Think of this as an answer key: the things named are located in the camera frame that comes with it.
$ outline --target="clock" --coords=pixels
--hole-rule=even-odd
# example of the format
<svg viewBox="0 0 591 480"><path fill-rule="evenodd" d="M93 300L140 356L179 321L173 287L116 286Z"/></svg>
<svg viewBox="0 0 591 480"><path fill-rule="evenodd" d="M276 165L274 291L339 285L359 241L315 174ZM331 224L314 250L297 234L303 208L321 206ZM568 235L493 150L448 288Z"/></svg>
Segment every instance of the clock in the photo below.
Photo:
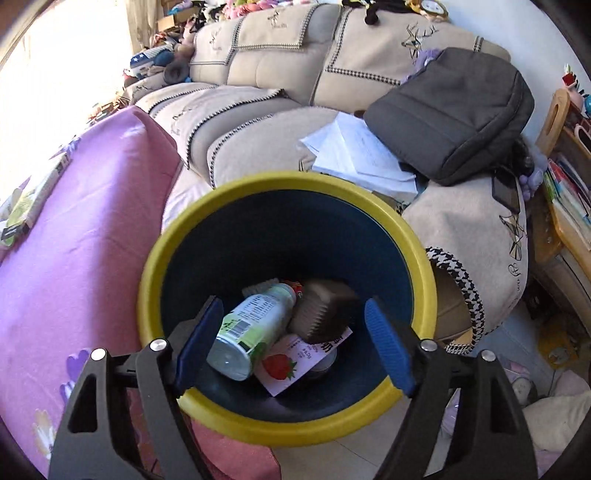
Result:
<svg viewBox="0 0 591 480"><path fill-rule="evenodd" d="M406 0L406 4L414 12L426 17L445 20L448 16L447 8L439 0Z"/></svg>

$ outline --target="white wall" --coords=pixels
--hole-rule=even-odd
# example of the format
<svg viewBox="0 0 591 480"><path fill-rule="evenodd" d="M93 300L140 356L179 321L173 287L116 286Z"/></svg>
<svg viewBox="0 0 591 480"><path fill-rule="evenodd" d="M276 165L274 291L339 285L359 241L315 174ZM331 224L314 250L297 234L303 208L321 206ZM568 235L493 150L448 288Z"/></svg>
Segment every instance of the white wall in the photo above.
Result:
<svg viewBox="0 0 591 480"><path fill-rule="evenodd" d="M591 93L591 82L558 28L530 0L442 0L454 25L497 43L511 53L535 98L534 114L525 134L536 139L562 84L569 63L581 88Z"/></svg>

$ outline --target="trash can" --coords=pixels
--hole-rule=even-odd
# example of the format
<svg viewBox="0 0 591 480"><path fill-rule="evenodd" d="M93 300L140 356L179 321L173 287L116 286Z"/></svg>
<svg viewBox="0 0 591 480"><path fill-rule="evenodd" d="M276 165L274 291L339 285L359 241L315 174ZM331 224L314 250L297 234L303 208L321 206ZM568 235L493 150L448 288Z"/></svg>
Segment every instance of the trash can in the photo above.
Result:
<svg viewBox="0 0 591 480"><path fill-rule="evenodd" d="M332 177L259 174L191 205L164 232L146 263L138 297L141 342L169 335L210 295L229 312L241 290L270 278L346 281L365 301L379 296L400 321L431 338L437 318L431 266L410 227L386 203ZM230 380L205 365L181 408L237 440L302 446L347 435L400 397L362 314L321 379L276 397L254 377Z"/></svg>

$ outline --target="blue gripper pad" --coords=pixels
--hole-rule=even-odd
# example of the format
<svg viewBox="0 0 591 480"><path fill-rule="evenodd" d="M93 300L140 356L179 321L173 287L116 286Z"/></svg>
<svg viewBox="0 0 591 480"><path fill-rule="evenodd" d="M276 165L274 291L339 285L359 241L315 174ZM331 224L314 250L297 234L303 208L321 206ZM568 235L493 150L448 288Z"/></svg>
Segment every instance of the blue gripper pad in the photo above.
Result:
<svg viewBox="0 0 591 480"><path fill-rule="evenodd" d="M207 354L212 348L217 333L220 331L222 319L223 303L216 298L203 314L201 321L193 329L177 357L174 388L179 394L194 386L197 373L207 360Z"/></svg>
<svg viewBox="0 0 591 480"><path fill-rule="evenodd" d="M410 397L417 386L413 377L411 355L374 299L365 303L365 325L390 380Z"/></svg>

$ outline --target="black backpack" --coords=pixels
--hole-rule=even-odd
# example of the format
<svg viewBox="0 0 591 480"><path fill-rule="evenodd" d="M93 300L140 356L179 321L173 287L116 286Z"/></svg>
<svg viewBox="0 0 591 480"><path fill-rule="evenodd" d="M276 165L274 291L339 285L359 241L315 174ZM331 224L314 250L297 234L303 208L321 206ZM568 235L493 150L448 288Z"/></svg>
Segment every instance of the black backpack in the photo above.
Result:
<svg viewBox="0 0 591 480"><path fill-rule="evenodd" d="M509 162L533 110L530 89L511 63L447 48L363 118L401 162L448 186Z"/></svg>

